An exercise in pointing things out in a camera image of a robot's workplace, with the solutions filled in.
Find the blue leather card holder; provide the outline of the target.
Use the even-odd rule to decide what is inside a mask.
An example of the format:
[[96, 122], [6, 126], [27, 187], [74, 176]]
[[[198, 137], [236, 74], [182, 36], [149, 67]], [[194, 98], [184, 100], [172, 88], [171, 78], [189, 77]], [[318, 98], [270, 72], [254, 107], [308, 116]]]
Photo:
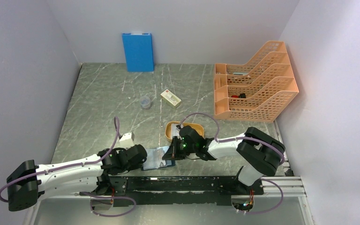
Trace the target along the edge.
[[160, 168], [176, 166], [174, 160], [163, 160], [162, 157], [168, 151], [169, 146], [146, 149], [147, 158], [143, 163], [141, 170], [156, 170]]

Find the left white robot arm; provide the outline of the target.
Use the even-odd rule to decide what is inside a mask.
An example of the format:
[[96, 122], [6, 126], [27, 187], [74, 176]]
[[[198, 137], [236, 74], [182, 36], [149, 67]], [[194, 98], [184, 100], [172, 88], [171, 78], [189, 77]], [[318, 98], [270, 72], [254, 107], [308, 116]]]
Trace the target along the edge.
[[136, 144], [129, 149], [105, 149], [98, 154], [66, 163], [36, 165], [21, 163], [7, 177], [9, 211], [20, 211], [44, 199], [70, 193], [113, 194], [110, 176], [139, 169], [147, 151]]

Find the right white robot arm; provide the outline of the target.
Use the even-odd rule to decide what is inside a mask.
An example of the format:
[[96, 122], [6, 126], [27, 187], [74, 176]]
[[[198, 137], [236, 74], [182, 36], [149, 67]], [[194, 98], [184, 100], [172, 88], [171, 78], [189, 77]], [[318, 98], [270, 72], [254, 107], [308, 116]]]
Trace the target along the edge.
[[234, 182], [239, 194], [246, 194], [262, 176], [273, 176], [285, 161], [285, 146], [263, 131], [249, 127], [245, 133], [226, 139], [204, 138], [191, 126], [182, 127], [162, 156], [163, 160], [183, 160], [195, 154], [204, 161], [241, 156], [242, 166]]

